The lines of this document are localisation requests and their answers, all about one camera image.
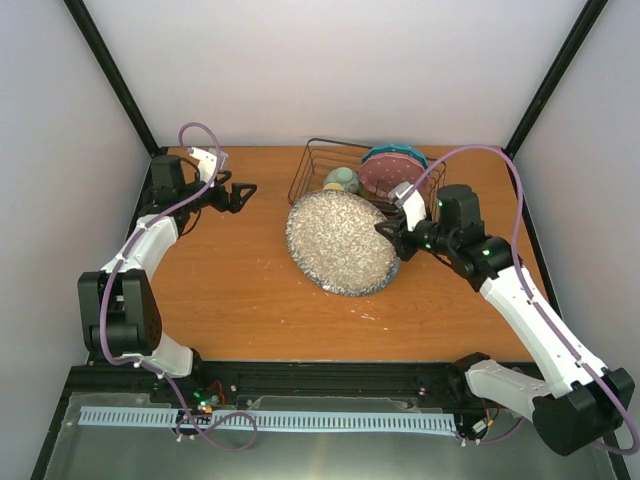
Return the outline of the pink plate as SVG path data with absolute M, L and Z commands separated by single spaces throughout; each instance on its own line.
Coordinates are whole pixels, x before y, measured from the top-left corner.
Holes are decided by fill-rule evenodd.
M 414 184 L 426 170 L 425 159 L 400 152 L 374 154 L 359 167 L 358 179 L 364 189 L 386 197 L 398 185 Z

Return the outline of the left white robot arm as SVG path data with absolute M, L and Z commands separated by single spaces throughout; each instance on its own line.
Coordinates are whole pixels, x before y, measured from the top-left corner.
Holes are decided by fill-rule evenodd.
M 206 395 L 208 378 L 194 368 L 196 352 L 164 332 L 151 280 L 203 209 L 235 214 L 256 192 L 254 184 L 232 182 L 227 158 L 195 147 L 184 157 L 154 158 L 130 235 L 100 270 L 83 273 L 77 282 L 86 349 L 113 365 L 174 378 L 174 392 L 190 403 Z

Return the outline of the black wire dish rack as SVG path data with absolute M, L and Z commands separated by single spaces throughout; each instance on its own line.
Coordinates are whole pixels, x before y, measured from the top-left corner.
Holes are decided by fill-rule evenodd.
M 372 149 L 371 145 L 314 137 L 307 141 L 296 174 L 288 191 L 288 203 L 292 206 L 305 194 L 319 190 L 323 181 L 334 169 L 348 167 L 357 172 L 362 157 Z M 437 210 L 436 191 L 446 184 L 446 166 L 436 167 L 421 184 L 421 194 L 431 214 Z

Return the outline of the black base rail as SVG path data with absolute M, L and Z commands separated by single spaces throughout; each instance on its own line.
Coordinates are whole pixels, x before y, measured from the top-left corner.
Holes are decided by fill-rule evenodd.
M 447 412 L 481 412 L 492 404 L 457 393 L 446 363 L 205 361 L 175 383 L 190 407 L 214 395 L 239 409 L 263 396 L 389 398 Z M 99 361 L 70 370 L 63 394 L 74 393 L 142 393 L 154 403 L 179 404 L 166 380 L 142 368 Z

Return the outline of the right black frame post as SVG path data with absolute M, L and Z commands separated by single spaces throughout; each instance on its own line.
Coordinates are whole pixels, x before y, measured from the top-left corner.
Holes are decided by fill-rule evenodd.
M 509 141 L 503 148 L 503 152 L 511 160 L 515 158 L 525 143 L 546 104 L 551 99 L 607 4 L 608 0 L 588 0 L 583 5 Z

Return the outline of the grey speckled large plate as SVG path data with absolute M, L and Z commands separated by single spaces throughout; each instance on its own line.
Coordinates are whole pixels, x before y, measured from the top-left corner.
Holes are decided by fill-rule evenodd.
M 400 259 L 375 226 L 383 213 L 351 193 L 318 190 L 291 207 L 285 225 L 289 254 L 303 274 L 324 290 L 361 297 L 386 288 Z

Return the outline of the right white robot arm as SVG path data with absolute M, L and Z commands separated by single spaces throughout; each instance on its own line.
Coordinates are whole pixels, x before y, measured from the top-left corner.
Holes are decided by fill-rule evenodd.
M 467 185 L 436 193 L 431 216 L 422 196 L 404 182 L 389 194 L 398 214 L 377 231 L 407 261 L 424 250 L 494 307 L 534 360 L 533 378 L 484 354 L 459 360 L 463 395 L 487 399 L 531 422 L 556 454 L 568 456 L 614 432 L 625 421 L 635 382 L 623 368 L 610 369 L 585 347 L 533 285 L 504 238 L 488 235 L 479 198 Z

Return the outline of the left black frame post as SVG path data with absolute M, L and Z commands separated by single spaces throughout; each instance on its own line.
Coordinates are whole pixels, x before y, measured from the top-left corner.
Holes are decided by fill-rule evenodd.
M 82 0 L 64 0 L 63 3 L 97 61 L 104 77 L 122 106 L 145 150 L 151 156 L 157 155 L 160 147 L 85 2 Z

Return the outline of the green ceramic bowl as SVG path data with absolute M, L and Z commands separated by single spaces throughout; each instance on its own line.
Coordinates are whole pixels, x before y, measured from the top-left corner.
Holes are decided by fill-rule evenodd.
M 333 169 L 323 180 L 324 190 L 343 191 L 358 195 L 360 182 L 357 173 L 348 167 Z

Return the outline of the black frame post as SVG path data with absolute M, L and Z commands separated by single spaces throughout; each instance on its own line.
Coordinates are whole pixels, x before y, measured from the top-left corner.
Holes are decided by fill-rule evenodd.
M 104 77 L 122 106 L 145 150 L 151 156 L 157 155 L 160 147 L 85 2 L 82 0 L 64 0 L 63 3 L 97 61 Z
M 551 99 L 607 4 L 608 0 L 588 0 L 583 5 L 509 141 L 503 148 L 503 152 L 511 160 L 515 158 L 525 143 L 546 104 Z

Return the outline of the blue dotted plate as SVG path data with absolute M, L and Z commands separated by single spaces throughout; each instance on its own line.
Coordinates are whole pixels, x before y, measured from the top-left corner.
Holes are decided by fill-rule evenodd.
M 413 146 L 403 143 L 385 143 L 372 147 L 362 158 L 360 164 L 366 163 L 372 156 L 381 153 L 400 153 L 411 157 L 418 162 L 423 169 L 429 166 L 430 158 Z

